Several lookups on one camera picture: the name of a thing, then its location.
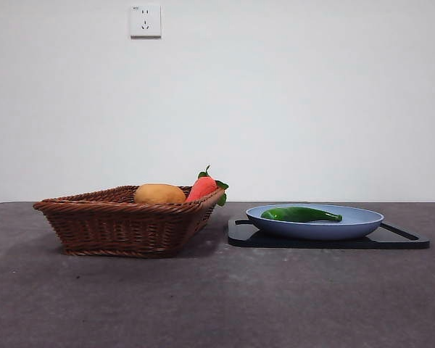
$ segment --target potato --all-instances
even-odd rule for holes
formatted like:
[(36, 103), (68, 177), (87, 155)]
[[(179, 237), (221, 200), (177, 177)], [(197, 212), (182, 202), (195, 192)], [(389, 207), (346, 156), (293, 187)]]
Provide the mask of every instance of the potato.
[(180, 188), (166, 183), (146, 183), (139, 186), (133, 195), (135, 203), (183, 203), (185, 200), (186, 195)]

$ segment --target wicker basket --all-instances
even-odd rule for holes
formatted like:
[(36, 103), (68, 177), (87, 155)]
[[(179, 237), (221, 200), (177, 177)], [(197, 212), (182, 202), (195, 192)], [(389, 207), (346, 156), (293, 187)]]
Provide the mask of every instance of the wicker basket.
[[(206, 224), (224, 193), (182, 204), (136, 204), (138, 186), (120, 186), (33, 205), (50, 222), (71, 255), (174, 257)], [(190, 186), (179, 186), (188, 195)]]

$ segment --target carrot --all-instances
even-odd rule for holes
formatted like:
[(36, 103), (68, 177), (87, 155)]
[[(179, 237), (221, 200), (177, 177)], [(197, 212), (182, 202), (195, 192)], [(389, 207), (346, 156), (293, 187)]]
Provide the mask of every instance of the carrot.
[[(198, 174), (198, 179), (195, 181), (194, 185), (192, 186), (190, 190), (190, 194), (188, 194), (187, 196), (186, 202), (191, 202), (200, 199), (203, 196), (206, 196), (207, 194), (214, 192), (215, 190), (218, 189), (218, 187), (221, 187), (222, 189), (225, 190), (229, 187), (228, 184), (213, 179), (208, 174), (209, 167), (210, 166), (208, 165), (204, 172), (200, 172)], [(223, 194), (217, 204), (223, 206), (225, 204), (226, 199), (227, 199), (226, 194)]]
[(210, 176), (202, 176), (201, 178), (198, 178), (191, 187), (190, 194), (188, 194), (186, 202), (200, 199), (201, 197), (215, 191), (217, 188), (218, 185), (216, 185), (215, 179), (211, 178)]

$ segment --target blue plate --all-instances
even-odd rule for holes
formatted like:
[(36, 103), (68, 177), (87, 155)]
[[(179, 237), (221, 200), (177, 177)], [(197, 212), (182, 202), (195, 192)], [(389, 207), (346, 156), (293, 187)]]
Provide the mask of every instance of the blue plate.
[[(275, 221), (261, 217), (261, 214), (272, 208), (306, 207), (340, 214), (340, 222), (313, 221), (309, 223), (291, 223)], [(378, 212), (359, 208), (343, 207), (329, 204), (273, 204), (254, 207), (246, 211), (246, 216), (253, 225), (271, 234), (318, 241), (337, 241), (367, 236), (377, 229), (384, 216)]]

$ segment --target green chili pepper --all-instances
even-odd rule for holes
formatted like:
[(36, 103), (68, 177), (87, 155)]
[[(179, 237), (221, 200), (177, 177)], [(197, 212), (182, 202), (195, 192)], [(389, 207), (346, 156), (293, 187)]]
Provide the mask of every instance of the green chili pepper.
[(341, 215), (305, 207), (273, 208), (263, 212), (261, 218), (277, 221), (289, 221), (292, 223), (307, 223), (309, 221), (324, 220), (341, 221), (342, 219)]

